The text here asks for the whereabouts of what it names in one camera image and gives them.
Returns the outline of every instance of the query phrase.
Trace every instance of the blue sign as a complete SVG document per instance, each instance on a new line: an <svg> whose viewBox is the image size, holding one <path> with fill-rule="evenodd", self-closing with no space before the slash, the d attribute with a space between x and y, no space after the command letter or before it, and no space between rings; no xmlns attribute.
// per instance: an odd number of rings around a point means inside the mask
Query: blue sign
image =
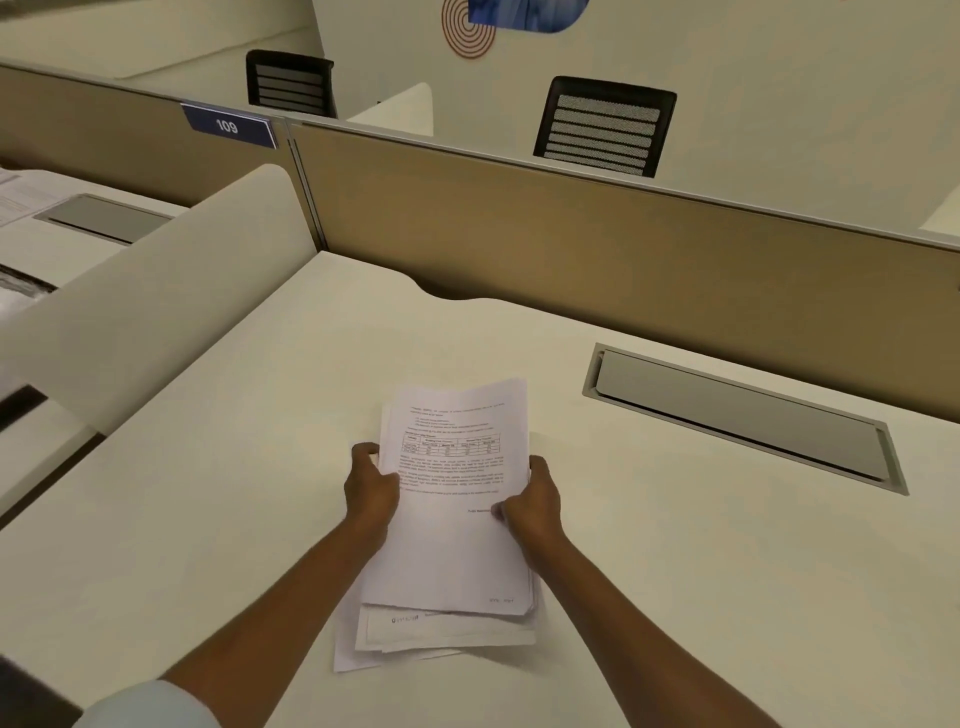
<svg viewBox="0 0 960 728"><path fill-rule="evenodd" d="M227 139L239 139L261 147L276 149L270 120L261 116L245 116L234 111L180 104L186 120L195 132L212 133Z"/></svg>

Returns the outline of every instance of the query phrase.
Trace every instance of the hand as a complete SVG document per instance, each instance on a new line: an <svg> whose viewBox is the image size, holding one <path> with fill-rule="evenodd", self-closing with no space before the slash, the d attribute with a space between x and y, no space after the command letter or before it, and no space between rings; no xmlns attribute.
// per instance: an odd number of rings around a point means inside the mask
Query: hand
<svg viewBox="0 0 960 728"><path fill-rule="evenodd" d="M376 443L358 443L350 452L353 466L344 482L347 522L361 529L379 550L387 539L387 526L400 501L400 476L381 475L370 459L380 452Z"/></svg>
<svg viewBox="0 0 960 728"><path fill-rule="evenodd" d="M496 503L490 512L505 522L535 571L549 550L566 541L560 522L560 491L550 477L546 460L530 456L530 482L519 496Z"/></svg>

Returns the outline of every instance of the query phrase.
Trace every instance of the sleeve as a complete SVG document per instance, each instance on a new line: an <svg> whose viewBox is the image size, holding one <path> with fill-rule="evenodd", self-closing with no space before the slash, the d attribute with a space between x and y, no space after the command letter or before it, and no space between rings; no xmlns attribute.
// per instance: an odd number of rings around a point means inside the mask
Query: sleeve
<svg viewBox="0 0 960 728"><path fill-rule="evenodd" d="M220 728L220 723L189 692L153 680L95 703L74 728Z"/></svg>

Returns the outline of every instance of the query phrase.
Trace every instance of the mesh chair backrest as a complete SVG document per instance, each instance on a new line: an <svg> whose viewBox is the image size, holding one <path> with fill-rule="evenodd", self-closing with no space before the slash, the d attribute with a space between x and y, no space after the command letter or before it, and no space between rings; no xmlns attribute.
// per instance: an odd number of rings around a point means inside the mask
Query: mesh chair backrest
<svg viewBox="0 0 960 728"><path fill-rule="evenodd" d="M247 54L251 104L336 118L330 81L333 61L279 51Z"/></svg>
<svg viewBox="0 0 960 728"><path fill-rule="evenodd" d="M673 91L558 76L534 155L653 177L676 103Z"/></svg>

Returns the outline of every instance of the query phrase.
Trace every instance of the desk divider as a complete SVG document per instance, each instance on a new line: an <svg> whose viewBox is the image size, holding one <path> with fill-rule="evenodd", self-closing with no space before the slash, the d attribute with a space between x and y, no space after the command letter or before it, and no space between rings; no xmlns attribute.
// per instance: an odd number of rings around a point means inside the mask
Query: desk divider
<svg viewBox="0 0 960 728"><path fill-rule="evenodd" d="M333 253L960 422L960 250L290 128Z"/></svg>
<svg viewBox="0 0 960 728"><path fill-rule="evenodd" d="M6 100L2 166L46 169L193 206L260 165L277 164L290 175L320 245L282 117L260 114L270 121L272 149L194 131L179 99L6 63L0 64L0 98Z"/></svg>

